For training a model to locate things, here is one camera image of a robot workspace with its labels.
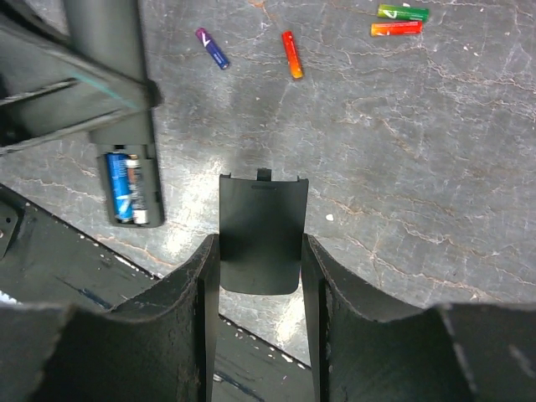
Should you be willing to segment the blue battery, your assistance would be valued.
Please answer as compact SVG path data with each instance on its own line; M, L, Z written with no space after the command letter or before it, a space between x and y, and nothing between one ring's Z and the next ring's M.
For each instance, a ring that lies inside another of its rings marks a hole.
M111 183L115 217L122 223L132 222L133 212L126 170L126 155L117 152L107 153L106 162Z

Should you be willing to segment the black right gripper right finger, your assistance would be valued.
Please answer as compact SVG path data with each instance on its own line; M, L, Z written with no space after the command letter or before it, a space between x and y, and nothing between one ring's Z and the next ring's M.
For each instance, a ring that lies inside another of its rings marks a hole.
M535 306L390 296L311 235L301 279L318 401L532 401Z

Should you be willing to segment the black battery cover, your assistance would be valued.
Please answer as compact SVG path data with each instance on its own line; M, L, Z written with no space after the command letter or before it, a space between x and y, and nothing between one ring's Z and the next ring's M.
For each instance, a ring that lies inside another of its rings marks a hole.
M296 291L309 180L219 177L220 285L226 291L279 296Z

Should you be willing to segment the black silver battery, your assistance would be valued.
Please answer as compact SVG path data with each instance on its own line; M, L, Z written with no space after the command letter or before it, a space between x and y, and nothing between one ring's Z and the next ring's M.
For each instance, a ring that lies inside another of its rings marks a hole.
M127 178L131 192L133 222L138 225L149 223L142 165L136 155L128 155L126 160Z

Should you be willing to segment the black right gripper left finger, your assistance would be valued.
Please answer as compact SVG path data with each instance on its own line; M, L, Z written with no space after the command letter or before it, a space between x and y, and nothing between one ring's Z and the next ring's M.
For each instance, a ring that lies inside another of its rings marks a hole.
M72 303L1 306L4 401L208 401L219 239L108 312Z

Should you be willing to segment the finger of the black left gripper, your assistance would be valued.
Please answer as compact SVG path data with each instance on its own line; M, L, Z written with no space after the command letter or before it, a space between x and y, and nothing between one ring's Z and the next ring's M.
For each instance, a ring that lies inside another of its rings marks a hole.
M86 80L145 103L146 89L74 50L36 12L1 14L1 153L88 132L127 117L125 107Z

